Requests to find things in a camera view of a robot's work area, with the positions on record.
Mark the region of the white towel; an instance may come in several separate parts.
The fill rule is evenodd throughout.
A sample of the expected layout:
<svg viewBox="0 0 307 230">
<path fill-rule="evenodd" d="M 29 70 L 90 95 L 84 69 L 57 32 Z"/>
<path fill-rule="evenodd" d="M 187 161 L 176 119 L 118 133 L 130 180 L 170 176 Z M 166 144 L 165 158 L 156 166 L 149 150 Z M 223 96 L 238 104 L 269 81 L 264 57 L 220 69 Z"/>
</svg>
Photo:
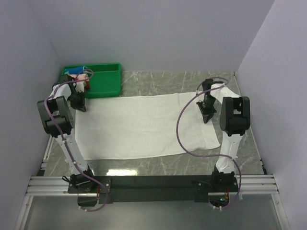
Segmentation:
<svg viewBox="0 0 307 230">
<path fill-rule="evenodd" d="M 129 160 L 219 147 L 194 93 L 86 100 L 76 112 L 75 139 L 86 160 Z"/>
</svg>

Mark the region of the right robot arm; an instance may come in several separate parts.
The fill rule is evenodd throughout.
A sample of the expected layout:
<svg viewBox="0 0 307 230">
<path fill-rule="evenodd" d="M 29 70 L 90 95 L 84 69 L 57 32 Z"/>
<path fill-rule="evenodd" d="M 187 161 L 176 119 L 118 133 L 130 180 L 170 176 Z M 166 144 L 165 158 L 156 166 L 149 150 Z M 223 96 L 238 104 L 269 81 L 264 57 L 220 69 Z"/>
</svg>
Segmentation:
<svg viewBox="0 0 307 230">
<path fill-rule="evenodd" d="M 250 128 L 250 99 L 240 96 L 226 87 L 222 81 L 206 79 L 202 84 L 206 92 L 198 105 L 204 123 L 216 113 L 214 103 L 221 104 L 220 129 L 223 133 L 220 156 L 214 166 L 211 186 L 215 191 L 225 191 L 235 185 L 235 163 L 240 141 Z"/>
</svg>

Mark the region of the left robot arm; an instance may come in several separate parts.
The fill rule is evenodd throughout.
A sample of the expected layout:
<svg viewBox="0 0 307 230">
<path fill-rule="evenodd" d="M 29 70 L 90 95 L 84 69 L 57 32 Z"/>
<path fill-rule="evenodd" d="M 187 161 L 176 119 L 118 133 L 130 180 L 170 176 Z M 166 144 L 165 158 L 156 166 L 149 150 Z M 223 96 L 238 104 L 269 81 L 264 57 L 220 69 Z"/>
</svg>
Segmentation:
<svg viewBox="0 0 307 230">
<path fill-rule="evenodd" d="M 71 175 L 62 179 L 69 183 L 70 189 L 79 193 L 89 193 L 96 188 L 96 179 L 85 161 L 74 136 L 74 118 L 70 106 L 85 112 L 85 87 L 81 75 L 76 78 L 62 75 L 59 82 L 52 87 L 52 93 L 44 100 L 37 102 L 40 119 L 45 132 L 51 135 L 60 145 L 69 164 Z"/>
</svg>

